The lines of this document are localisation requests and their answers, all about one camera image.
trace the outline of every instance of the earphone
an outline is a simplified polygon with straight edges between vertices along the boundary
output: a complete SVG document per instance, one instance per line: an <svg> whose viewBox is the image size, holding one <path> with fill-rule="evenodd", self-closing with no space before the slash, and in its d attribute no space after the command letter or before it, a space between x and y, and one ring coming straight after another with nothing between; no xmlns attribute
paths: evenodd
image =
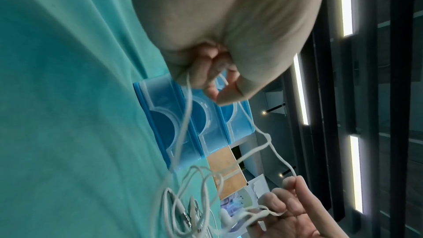
<svg viewBox="0 0 423 238"><path fill-rule="evenodd" d="M225 82L225 84L227 85L227 81L226 79L220 75L220 77L223 79L223 81ZM240 102L237 102L237 105L239 105L239 107L241 108L241 110L243 111L243 113L245 114L245 116L247 117L248 121L250 122L250 124L254 127L254 129L262 134L265 138L266 138L266 143L258 146L254 149L252 149L251 151L249 151L247 154L243 155L240 159L238 159L236 161L236 163L234 163L234 165L227 167L223 170L220 170L218 172L212 172L208 167L199 167L196 165L193 165L189 168L187 174L184 176L184 178L182 179L181 185L179 187L179 190L177 192L177 194L174 196L174 201L173 205L172 205L172 210L171 210L171 224L169 222L169 207L168 207L168 192L171 191L170 188L168 188L167 186L169 185L170 179L172 177L172 174L175 171L175 168L177 167L178 163L179 163L179 158L181 156L182 153L182 145L185 139L185 135L188 129L188 124L189 124L189 120L191 117L191 111L192 111L192 104L193 104L193 95L191 92L191 85L189 83L189 75L187 75L186 78L186 82L187 82L187 96L186 96L186 109L185 109L185 113L184 113L184 119L182 121L182 125L180 128L180 132L179 132L179 136L178 139L176 141L176 149L174 152L174 157L172 159L171 162L171 166L169 168L168 173L166 174L163 182L161 183L160 187L157 190L157 197L155 198L153 204L152 204L152 210L151 210L151 215L150 215L150 237L156 237L155 234L155 229L156 229L156 220L157 220L157 212L160 210L160 203L163 203L163 219L164 219L164 225L166 228L166 233L168 235L169 238L176 238L176 237L196 237L196 238L203 238L208 229L211 230L211 232L217 236L225 234L227 232L229 232L232 227L237 224L237 222L239 222L242 219L246 219L248 217L248 219L242 224L241 228L244 228L250 224L252 224L253 222L264 218L268 215L274 215L274 216L280 216L283 213L275 213L270 211L267 207L259 205L258 207L249 207L249 208L245 208L243 210L241 210L239 213L237 213L236 215L234 215L234 217L230 217L230 215L228 214L228 212L224 209L221 209L219 212L219 216L220 216L220 220L223 224L223 229L218 230L217 226L216 226L216 220L214 217L213 212L210 209L210 206L213 205L219 198L219 195L221 194L222 190L223 190L223 185L224 185L224 179L222 174L224 172L227 172L229 170L231 170L232 168L234 168L236 165L238 165L240 162L244 161L245 159L247 159L248 157L250 157L251 155L253 155L254 153L263 150L264 148L270 146L270 148L272 149L273 153L276 155L276 157L283 162L292 172L292 174L294 176L296 176L296 173L294 171L294 169L292 168L292 166L286 162L277 152L275 147L273 146L272 142L271 142L271 137L269 134L262 132L252 121L252 119L247 115L247 113L245 112L245 109L242 107ZM194 177L195 174L199 173L201 178L202 178L202 183L201 183L201 208L202 208L202 213L201 216L198 220L198 222L196 222L196 226L195 228L192 228L191 230L188 230L186 232L183 232L179 229L179 226L177 225L176 222L176 216L175 216L175 212L176 212L176 208L178 206L178 210L181 210L180 205L181 204L181 198L184 194L184 192L186 191L187 187L188 187L188 183L191 181L191 179ZM219 184L218 184L218 189L217 189L217 195L214 196L212 198L211 201L209 201L209 195L208 195L208 189L207 189L207 185L206 185L206 181L209 178L218 178L219 179ZM252 213L252 212L248 212L249 209L252 208L259 208L262 209L259 213ZM209 220L210 220L210 215L212 216L213 220L214 220L214 225L215 228L211 228L209 225Z"/></svg>

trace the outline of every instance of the white cord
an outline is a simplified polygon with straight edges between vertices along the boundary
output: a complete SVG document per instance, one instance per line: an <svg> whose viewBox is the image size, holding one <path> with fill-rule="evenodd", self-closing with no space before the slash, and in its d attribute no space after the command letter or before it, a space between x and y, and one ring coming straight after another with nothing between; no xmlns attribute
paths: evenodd
<svg viewBox="0 0 423 238"><path fill-rule="evenodd" d="M220 77L223 79L223 81L227 85L228 83L227 83L226 79L222 75L220 75ZM262 132L254 124L252 119L248 116L247 112L245 111L244 107L242 107L241 103L237 102L237 104L239 105L239 107L241 107L241 110L243 111L243 113L247 117L250 124L254 127L254 129L258 133L262 134L266 138L267 142L265 144L261 145L261 146L258 146L256 148L252 149L251 151L249 151L247 154L245 154L240 159L238 159L232 166L227 167L227 168L220 170L220 171L212 172L210 170L210 168L208 168L208 167L199 167L199 166L196 166L196 165L191 166L189 168L187 174L182 179L181 186L179 187L179 191L174 198L175 198L175 200L180 201L184 192L188 188L188 184L191 181L191 179L194 177L195 174L200 173L201 178L202 178L202 183L201 183L201 187L200 187L200 189L201 189L201 208L202 208L203 212L201 212L200 215L199 215L200 219L196 224L196 229L192 229L192 230L188 230L186 232L183 232L182 230L179 229L179 227L176 223L176 215L175 214L176 214L176 204L177 204L177 202L174 201L173 205L172 205L172 210L171 210L171 222L172 222L172 224L170 224L169 223L168 192L171 191L171 189L168 188L168 185L169 185L170 179L172 177L172 174L175 171L175 168L179 164L179 159L180 159L181 153L182 153L182 146L183 146L183 142L184 142L184 139L185 139L185 136L186 136L186 132L188 130L188 123L189 123L189 119L191 117L192 104L193 104L193 95L192 95L192 92L191 92L191 85L189 83L189 75L187 75L186 84L187 84L186 108L185 108L185 113L184 113L184 119L182 121L182 126L181 126L181 129L180 129L180 132L179 132L179 136L178 136L178 139L176 141L174 157L172 159L169 171L166 174L163 182L160 184L160 186L157 190L156 198L155 198L155 200L152 204L151 215L150 215L150 237L152 237L152 238L156 237L155 230L156 230L157 213L158 213L158 211L160 211L160 203L161 203L160 200L163 203L164 225L165 225L165 228L166 228L166 233L167 233L169 238L177 238L177 237L181 237L181 238L185 238L185 237L188 237L188 238L190 238L190 237L204 238L208 231L212 232L213 234L215 234L217 236L229 232L232 227L227 227L223 230L217 229L215 217L213 215L213 212L210 209L210 206L212 206L218 200L219 195L221 194L221 192L223 190L224 180L223 180L222 174L230 171L231 169L236 167L239 163L241 163L242 161L244 161L245 159L247 159L248 157L250 157L254 153L263 150L267 146L270 146L270 148L272 149L272 151L276 155L276 157L291 170L291 172L294 176L297 176L294 169L292 168L292 166L288 162L286 162L276 152L276 149L271 142L270 135ZM203 170L208 171L209 173L205 176L204 173L203 173ZM208 189L207 189L206 182L211 177L218 178L219 184L218 184L218 189L217 189L217 195L214 196L213 199L210 201L209 196L208 196ZM244 227L247 227L248 225L252 224L253 222L255 222L257 220L259 220L263 217L266 217L269 214L274 215L274 216L280 216L281 214L283 214L283 213L272 212L267 207L265 207L263 205L259 205L257 208L262 209L262 211L260 211L257 214L250 213L248 211L243 211L243 212L238 213L237 215L234 216L234 218L235 218L234 222L238 222L238 221L240 221L243 218L248 216L249 219L246 220L244 222L244 224L241 226L241 228L244 228ZM215 228L212 228L210 226L210 223L209 223L210 214L213 217L213 220L214 220L214 223L215 223Z"/></svg>

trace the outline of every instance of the person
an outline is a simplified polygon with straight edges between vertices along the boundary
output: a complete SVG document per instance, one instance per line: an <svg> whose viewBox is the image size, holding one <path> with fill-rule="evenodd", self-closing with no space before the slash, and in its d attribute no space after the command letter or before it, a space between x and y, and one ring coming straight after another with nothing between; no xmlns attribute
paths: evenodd
<svg viewBox="0 0 423 238"><path fill-rule="evenodd" d="M283 180L282 188L259 198L259 204L282 216L263 219L266 231L256 223L247 228L251 238L348 238L301 176Z"/></svg>
<svg viewBox="0 0 423 238"><path fill-rule="evenodd" d="M322 0L132 0L176 82L219 105L252 97L293 62ZM214 79L226 70L229 85Z"/></svg>

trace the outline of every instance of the translucent blue container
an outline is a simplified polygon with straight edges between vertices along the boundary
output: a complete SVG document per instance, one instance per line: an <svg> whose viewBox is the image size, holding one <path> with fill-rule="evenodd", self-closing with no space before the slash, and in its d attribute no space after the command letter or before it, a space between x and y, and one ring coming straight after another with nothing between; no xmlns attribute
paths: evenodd
<svg viewBox="0 0 423 238"><path fill-rule="evenodd" d="M134 89L169 168L184 117L186 88L167 74L134 83ZM202 90L192 93L193 110L178 167L189 166L254 132L237 104L219 107ZM242 105L251 116L248 101Z"/></svg>

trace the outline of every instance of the teal tablecloth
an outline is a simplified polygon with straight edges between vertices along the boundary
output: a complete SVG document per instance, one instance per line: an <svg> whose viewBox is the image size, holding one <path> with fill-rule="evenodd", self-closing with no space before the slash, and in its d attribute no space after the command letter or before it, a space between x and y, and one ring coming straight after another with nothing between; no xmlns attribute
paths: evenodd
<svg viewBox="0 0 423 238"><path fill-rule="evenodd" d="M0 0L0 237L148 237L167 169L132 83L165 73L130 0Z"/></svg>

